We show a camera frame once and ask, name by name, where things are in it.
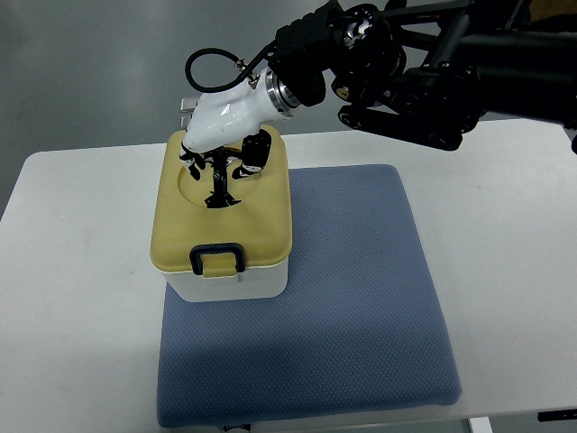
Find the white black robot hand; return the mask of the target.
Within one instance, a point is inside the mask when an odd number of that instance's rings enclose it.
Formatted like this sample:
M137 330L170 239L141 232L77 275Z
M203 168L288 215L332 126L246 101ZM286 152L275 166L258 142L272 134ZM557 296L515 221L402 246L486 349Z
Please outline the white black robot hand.
M204 93L188 122L179 158L190 176L199 180L205 153L257 134L266 122L288 119L299 106L270 68L260 72L254 87L246 78L231 89Z

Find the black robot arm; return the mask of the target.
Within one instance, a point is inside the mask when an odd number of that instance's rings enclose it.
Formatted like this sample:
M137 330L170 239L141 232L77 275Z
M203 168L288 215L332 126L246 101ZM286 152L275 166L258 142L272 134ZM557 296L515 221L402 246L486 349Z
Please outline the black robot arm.
M268 61L301 105L330 89L346 126L440 150L488 112L576 126L573 1L331 1L280 28Z

